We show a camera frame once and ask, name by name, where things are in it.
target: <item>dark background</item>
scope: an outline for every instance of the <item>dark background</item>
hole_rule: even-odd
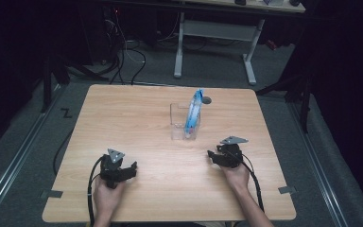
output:
[[[297,45],[281,80],[310,75],[311,91],[363,191],[363,1],[304,4],[306,14],[320,19],[270,18],[260,44],[272,40],[278,45]],[[94,13],[89,14],[82,5],[0,0],[0,136],[31,98],[43,77],[46,56],[60,53],[80,64],[108,58],[100,11],[91,9]],[[121,10],[124,12],[120,16],[129,18],[122,25],[126,35],[150,45],[156,44],[157,29],[165,33],[175,23],[174,12]]]

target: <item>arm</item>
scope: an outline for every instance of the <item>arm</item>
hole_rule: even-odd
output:
[[[95,178],[94,202],[96,207],[94,227],[108,227],[111,225],[113,212],[120,203],[126,182],[121,182],[115,189],[111,189],[100,177]]]
[[[239,165],[236,168],[221,166],[225,173],[226,180],[240,203],[244,217],[252,227],[273,226],[268,217],[259,208],[249,191],[249,171]]]

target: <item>transparent acrylic box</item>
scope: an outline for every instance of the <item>transparent acrylic box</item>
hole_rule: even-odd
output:
[[[195,140],[199,132],[199,119],[193,132],[187,137],[184,133],[185,121],[187,119],[190,103],[172,103],[170,104],[170,130],[172,140]]]

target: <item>blue plastic packet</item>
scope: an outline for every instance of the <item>blue plastic packet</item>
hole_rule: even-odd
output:
[[[193,98],[191,99],[190,108],[184,126],[184,136],[187,139],[190,138],[190,136],[196,131],[196,125],[199,120],[199,112],[201,110],[203,93],[204,90],[202,88],[199,88],[198,90],[196,90]]]

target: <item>white metal desk frame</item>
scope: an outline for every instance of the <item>white metal desk frame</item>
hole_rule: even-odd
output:
[[[248,54],[243,55],[244,65],[250,85],[256,84],[254,72],[252,70],[251,58],[255,46],[261,35],[265,20],[261,19],[257,26],[239,26],[232,24],[221,24],[212,22],[184,20],[184,13],[181,13],[179,29],[179,45],[176,53],[175,78],[182,76],[182,40],[184,35],[202,36],[209,38],[219,38],[228,40],[238,40],[251,42]]]

